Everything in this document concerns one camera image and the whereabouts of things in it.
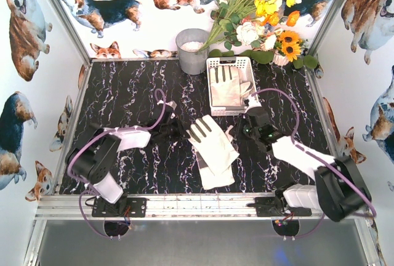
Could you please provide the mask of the artificial flower bouquet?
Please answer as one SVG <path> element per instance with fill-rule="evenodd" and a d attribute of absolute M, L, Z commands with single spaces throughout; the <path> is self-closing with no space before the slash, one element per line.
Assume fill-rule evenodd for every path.
<path fill-rule="evenodd" d="M 212 10 L 213 24 L 206 42 L 200 48 L 207 49 L 222 43 L 227 50 L 249 46 L 257 50 L 273 50 L 284 26 L 298 21 L 300 12 L 291 12 L 285 19 L 285 8 L 294 7 L 302 0 L 215 0 Z"/>

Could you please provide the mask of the white perforated storage basket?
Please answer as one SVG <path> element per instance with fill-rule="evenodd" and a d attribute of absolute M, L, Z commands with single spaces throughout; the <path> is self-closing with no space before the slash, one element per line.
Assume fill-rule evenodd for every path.
<path fill-rule="evenodd" d="M 212 57 L 206 65 L 212 116 L 237 116 L 260 105 L 249 57 Z"/>

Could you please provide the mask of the green moss ball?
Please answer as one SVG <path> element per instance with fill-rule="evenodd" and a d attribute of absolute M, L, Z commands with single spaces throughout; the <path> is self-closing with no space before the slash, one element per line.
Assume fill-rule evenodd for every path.
<path fill-rule="evenodd" d="M 217 58 L 217 57 L 234 57 L 235 53 L 232 50 L 222 52 L 219 49 L 213 49 L 209 52 L 209 58 Z"/>
<path fill-rule="evenodd" d="M 292 66 L 296 70 L 303 67 L 314 70 L 318 66 L 318 59 L 312 55 L 300 56 L 292 62 Z"/>

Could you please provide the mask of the white glove with green fingers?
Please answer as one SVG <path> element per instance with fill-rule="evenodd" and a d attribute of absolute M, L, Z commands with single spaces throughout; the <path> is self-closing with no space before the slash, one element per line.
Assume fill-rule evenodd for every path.
<path fill-rule="evenodd" d="M 241 83 L 239 85 L 240 88 L 240 97 L 242 99 L 246 98 L 247 96 L 249 96 L 249 94 L 251 93 L 251 90 L 253 89 L 253 83 L 251 83 L 250 81 L 246 81 L 244 83 Z"/>

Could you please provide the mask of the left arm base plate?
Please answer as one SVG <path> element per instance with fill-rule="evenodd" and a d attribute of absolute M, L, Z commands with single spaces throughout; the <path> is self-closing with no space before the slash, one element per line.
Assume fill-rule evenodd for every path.
<path fill-rule="evenodd" d="M 145 217 L 146 209 L 146 198 L 121 198 L 115 204 L 98 198 L 92 207 L 92 217 Z"/>

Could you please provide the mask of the white grey glove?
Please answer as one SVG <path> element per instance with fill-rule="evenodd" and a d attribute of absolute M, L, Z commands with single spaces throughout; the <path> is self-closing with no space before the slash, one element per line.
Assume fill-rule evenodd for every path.
<path fill-rule="evenodd" d="M 223 174 L 239 156 L 224 131 L 210 115 L 198 118 L 187 133 L 190 136 L 189 142 L 214 175 Z"/>
<path fill-rule="evenodd" d="M 239 70 L 235 66 L 209 69 L 211 99 L 213 107 L 240 107 Z"/>

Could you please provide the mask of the sunflower pot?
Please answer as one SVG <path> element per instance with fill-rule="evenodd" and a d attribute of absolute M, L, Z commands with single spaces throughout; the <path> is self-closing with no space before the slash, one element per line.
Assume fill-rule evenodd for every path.
<path fill-rule="evenodd" d="M 272 62 L 278 66 L 288 63 L 300 65 L 301 59 L 308 50 L 308 40 L 291 30 L 283 30 L 275 34 L 274 56 Z"/>

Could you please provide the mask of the green moss ball right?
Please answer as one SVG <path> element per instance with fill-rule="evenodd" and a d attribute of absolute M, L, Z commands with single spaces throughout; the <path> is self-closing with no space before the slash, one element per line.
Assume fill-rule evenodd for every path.
<path fill-rule="evenodd" d="M 296 70 L 303 67 L 314 70 L 318 66 L 318 59 L 312 55 L 300 56 L 292 62 L 292 66 Z"/>

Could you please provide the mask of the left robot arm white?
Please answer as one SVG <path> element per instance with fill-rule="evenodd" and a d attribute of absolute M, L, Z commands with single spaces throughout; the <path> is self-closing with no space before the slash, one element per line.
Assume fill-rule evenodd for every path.
<path fill-rule="evenodd" d="M 117 203 L 124 190 L 110 173 L 120 151 L 145 148 L 188 139 L 184 126 L 172 111 L 164 111 L 149 126 L 105 128 L 91 124 L 68 152 L 67 174 L 92 189 L 107 203 Z"/>

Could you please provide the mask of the aluminium front rail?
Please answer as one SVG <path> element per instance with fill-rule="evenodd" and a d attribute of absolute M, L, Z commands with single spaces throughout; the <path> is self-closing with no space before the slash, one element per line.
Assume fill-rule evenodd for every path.
<path fill-rule="evenodd" d="M 256 198 L 271 198 L 273 193 L 194 193 L 162 195 L 129 195 L 145 198 L 146 220 L 255 220 L 256 208 L 249 207 Z M 83 220 L 82 208 L 89 220 L 92 208 L 86 204 L 89 195 L 49 195 L 38 204 L 35 220 Z"/>

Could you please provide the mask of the grey metal bucket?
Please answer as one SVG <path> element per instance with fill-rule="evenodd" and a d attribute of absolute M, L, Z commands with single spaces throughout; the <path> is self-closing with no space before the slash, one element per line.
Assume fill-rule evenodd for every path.
<path fill-rule="evenodd" d="M 199 75 L 206 71 L 208 47 L 203 47 L 209 33 L 199 28 L 182 30 L 175 38 L 182 71 L 188 75 Z"/>

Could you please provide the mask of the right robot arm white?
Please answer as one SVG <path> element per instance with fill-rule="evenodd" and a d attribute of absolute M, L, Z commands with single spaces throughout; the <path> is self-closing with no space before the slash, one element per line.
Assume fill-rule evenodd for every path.
<path fill-rule="evenodd" d="M 263 107 L 252 107 L 241 114 L 233 135 L 253 141 L 260 151 L 288 163 L 314 181 L 313 185 L 296 183 L 282 190 L 290 208 L 319 210 L 334 222 L 356 215 L 364 206 L 376 214 L 371 194 L 351 157 L 336 158 L 306 147 L 272 125 Z"/>

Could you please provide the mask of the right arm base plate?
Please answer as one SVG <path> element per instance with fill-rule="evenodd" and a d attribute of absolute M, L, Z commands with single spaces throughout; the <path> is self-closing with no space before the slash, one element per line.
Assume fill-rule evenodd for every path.
<path fill-rule="evenodd" d="M 258 217 L 288 217 L 290 215 L 296 217 L 308 217 L 312 215 L 312 210 L 307 208 L 291 208 L 289 202 L 284 198 L 284 192 L 291 185 L 277 188 L 274 196 L 260 196 L 254 198 L 253 203 L 246 206 L 254 208 Z"/>

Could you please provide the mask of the green moss ball left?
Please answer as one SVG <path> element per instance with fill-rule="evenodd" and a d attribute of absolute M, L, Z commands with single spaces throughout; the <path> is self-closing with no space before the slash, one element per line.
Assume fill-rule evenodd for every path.
<path fill-rule="evenodd" d="M 217 57 L 234 57 L 235 53 L 232 50 L 222 52 L 219 49 L 213 49 L 209 52 L 209 58 L 217 58 Z"/>

